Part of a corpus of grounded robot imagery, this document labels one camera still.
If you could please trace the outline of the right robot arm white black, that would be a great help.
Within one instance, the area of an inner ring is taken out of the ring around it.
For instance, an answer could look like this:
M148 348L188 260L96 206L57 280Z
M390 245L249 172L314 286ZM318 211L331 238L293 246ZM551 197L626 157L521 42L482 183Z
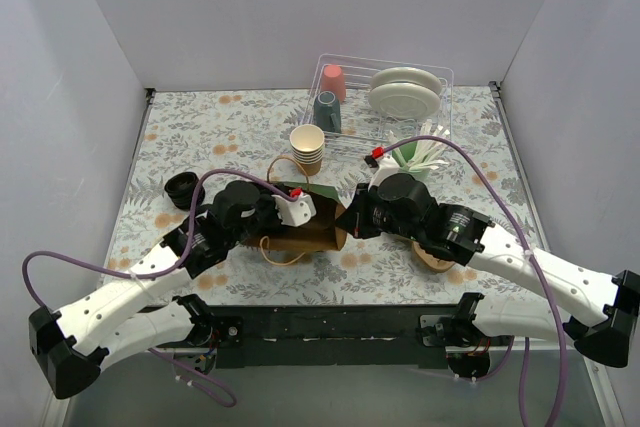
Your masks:
M483 337L514 335L570 339L583 356L623 368L639 315L639 277L625 270L611 275L572 264L521 241L488 216L455 204L437 202L427 187L397 173L377 186L360 184L336 225L354 238L383 233L417 242L429 255L502 277L549 305L525 307L515 301L479 299L463 305L452 320L454 336L464 344Z

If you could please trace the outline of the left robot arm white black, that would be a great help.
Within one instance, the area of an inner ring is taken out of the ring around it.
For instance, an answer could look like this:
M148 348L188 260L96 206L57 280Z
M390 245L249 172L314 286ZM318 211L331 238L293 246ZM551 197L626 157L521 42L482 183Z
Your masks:
M112 282L58 309L38 299L28 318L30 349L54 396L77 395L104 369L149 348L205 345L214 328L201 300L177 299L152 313L144 308L224 261L248 238L280 225L295 202L258 179L233 181L212 203L192 206L135 265L110 272Z

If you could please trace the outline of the green paper bag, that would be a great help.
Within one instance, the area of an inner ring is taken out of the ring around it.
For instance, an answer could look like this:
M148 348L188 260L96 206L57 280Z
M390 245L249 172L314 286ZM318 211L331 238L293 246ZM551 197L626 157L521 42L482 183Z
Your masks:
M276 181L271 171L281 160L293 163L305 178L302 183L285 181L283 185L308 194L313 201L316 214L302 226L278 227L250 238L244 245L258 249L267 263L278 267L296 264L305 256L317 252L340 251L346 242L347 234L335 224L336 219L345 211L336 189L332 186L312 184L304 171L304 165L288 155L279 155L272 160L266 171L267 182Z

